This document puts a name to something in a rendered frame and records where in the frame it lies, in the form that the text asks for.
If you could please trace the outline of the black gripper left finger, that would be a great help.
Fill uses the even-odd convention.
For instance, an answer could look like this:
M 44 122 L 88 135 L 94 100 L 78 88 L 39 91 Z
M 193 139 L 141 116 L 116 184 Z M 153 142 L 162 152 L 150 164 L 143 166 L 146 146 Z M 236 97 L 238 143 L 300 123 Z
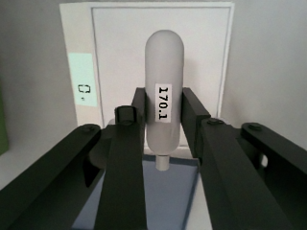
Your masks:
M 0 230 L 70 230 L 104 173 L 93 230 L 148 230 L 145 87 L 114 115 L 76 127 L 0 190 Z

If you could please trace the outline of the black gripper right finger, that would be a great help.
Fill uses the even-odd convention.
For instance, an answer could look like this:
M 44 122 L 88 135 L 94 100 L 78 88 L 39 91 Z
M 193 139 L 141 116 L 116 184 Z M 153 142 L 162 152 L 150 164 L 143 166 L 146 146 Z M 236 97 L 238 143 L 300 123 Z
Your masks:
M 212 117 L 190 87 L 182 87 L 181 125 L 212 230 L 307 230 L 306 149 L 258 123 L 235 128 Z

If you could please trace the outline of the grey co2 cylinder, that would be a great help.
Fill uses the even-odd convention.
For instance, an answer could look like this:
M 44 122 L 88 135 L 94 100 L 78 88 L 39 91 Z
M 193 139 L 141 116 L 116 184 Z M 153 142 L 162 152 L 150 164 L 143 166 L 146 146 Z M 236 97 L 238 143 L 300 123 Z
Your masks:
M 181 37 L 168 29 L 145 45 L 146 142 L 160 171 L 169 169 L 180 141 L 184 51 Z

